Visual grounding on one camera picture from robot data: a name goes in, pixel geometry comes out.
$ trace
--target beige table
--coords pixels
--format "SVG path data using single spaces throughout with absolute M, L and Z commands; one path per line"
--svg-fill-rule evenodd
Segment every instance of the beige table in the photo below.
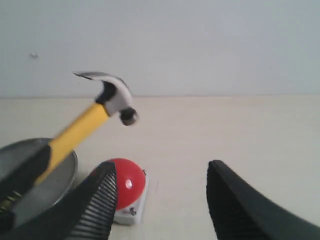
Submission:
M 0 145 L 53 137 L 91 99 L 1 99 Z M 136 98 L 140 121 L 112 118 L 77 149 L 79 176 L 123 157 L 150 176 L 143 224 L 111 240 L 212 240 L 208 162 L 225 161 L 267 197 L 320 225 L 320 96 Z

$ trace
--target yellow handle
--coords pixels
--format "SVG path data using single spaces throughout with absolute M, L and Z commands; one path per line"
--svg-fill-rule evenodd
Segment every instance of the yellow handle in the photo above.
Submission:
M 40 184 L 72 151 L 94 130 L 109 119 L 103 105 L 94 103 L 73 123 L 55 137 L 48 145 L 51 147 L 51 158 L 47 170 L 37 178 Z

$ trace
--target hammer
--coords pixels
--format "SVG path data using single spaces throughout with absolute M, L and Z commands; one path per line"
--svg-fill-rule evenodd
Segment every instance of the hammer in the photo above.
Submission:
M 0 218 L 4 216 L 9 219 L 8 216 L 12 216 L 10 210 L 15 203 L 33 186 L 42 183 L 79 143 L 111 116 L 119 112 L 120 120 L 125 126 L 134 124 L 138 119 L 137 112 L 132 107 L 132 93 L 121 78 L 104 72 L 74 74 L 102 81 L 103 91 L 68 127 L 0 182 Z

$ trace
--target white wall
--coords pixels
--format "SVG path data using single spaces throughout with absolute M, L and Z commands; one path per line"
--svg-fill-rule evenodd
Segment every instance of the white wall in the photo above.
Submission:
M 1 0 L 0 97 L 320 93 L 318 0 Z M 30 53 L 39 58 L 31 59 Z

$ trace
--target metal bowl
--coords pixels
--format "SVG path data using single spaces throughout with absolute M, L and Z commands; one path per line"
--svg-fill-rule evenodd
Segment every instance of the metal bowl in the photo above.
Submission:
M 0 181 L 50 140 L 51 138 L 31 138 L 0 148 Z M 73 186 L 77 171 L 78 158 L 73 151 L 40 185 L 32 188 L 15 205 L 15 227 L 57 203 Z

